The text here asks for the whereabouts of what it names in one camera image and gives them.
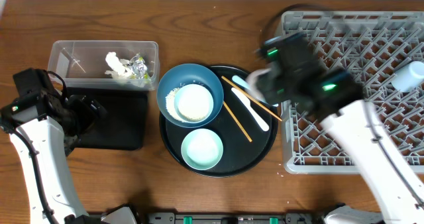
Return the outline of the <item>white paper cup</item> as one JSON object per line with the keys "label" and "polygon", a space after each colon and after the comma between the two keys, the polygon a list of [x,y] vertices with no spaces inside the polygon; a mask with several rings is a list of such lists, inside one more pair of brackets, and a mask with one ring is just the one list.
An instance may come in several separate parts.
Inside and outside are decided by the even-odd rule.
{"label": "white paper cup", "polygon": [[258,88],[256,86],[256,82],[258,81],[258,79],[261,75],[267,74],[270,71],[271,71],[270,68],[260,69],[260,70],[254,71],[254,72],[252,72],[251,74],[248,75],[248,77],[245,79],[245,81],[249,85],[249,94],[251,96],[253,96],[257,99],[263,98],[262,93],[258,90]]}

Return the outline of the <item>yellow foil snack wrapper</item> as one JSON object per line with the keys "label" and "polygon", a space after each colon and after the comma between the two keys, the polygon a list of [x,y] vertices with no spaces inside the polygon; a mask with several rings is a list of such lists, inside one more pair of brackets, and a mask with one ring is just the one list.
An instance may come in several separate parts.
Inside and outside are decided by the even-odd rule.
{"label": "yellow foil snack wrapper", "polygon": [[140,54],[136,54],[129,60],[127,68],[131,70],[130,79],[143,80],[144,83],[150,83],[150,75],[148,74],[148,67],[144,58]]}

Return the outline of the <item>light blue bowl with rice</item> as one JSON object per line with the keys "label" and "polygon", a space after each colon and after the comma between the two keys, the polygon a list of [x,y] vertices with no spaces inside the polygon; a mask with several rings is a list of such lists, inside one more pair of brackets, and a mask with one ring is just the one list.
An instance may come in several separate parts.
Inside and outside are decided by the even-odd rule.
{"label": "light blue bowl with rice", "polygon": [[202,85],[185,85],[176,93],[174,107],[183,121],[199,123],[210,116],[213,110],[213,97]]}

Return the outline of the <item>light blue cup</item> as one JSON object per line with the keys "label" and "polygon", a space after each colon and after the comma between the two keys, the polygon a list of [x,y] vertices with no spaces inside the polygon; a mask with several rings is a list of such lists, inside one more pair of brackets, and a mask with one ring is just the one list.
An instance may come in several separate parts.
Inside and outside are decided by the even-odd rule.
{"label": "light blue cup", "polygon": [[395,72],[395,78],[392,85],[396,90],[409,92],[417,87],[424,78],[424,64],[419,61],[413,61]]}

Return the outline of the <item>mint green bowl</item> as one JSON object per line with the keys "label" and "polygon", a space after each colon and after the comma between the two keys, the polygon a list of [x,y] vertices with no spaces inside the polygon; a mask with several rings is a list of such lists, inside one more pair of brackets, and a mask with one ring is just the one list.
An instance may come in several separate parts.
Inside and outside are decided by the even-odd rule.
{"label": "mint green bowl", "polygon": [[223,142],[219,135],[209,129],[196,129],[182,141],[181,155],[184,162],[194,170],[209,170],[223,156]]}

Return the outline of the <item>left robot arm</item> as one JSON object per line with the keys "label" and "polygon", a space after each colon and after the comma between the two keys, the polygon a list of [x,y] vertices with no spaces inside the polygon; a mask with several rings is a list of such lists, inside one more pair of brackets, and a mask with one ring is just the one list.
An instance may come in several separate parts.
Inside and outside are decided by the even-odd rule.
{"label": "left robot arm", "polygon": [[1,129],[15,147],[26,184],[31,223],[100,223],[89,216],[66,160],[69,144],[99,118],[84,96],[52,85],[51,71],[29,68],[13,76],[19,93],[1,108]]}

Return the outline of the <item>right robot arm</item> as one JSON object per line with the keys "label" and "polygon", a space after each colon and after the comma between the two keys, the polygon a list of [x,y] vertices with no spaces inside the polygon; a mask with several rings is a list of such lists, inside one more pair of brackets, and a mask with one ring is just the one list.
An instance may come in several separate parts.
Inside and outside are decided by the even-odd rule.
{"label": "right robot arm", "polygon": [[270,69],[249,83],[262,99],[270,105],[291,101],[316,118],[358,168],[385,223],[422,223],[423,182],[350,73],[322,67],[300,32],[267,40],[258,53]]}

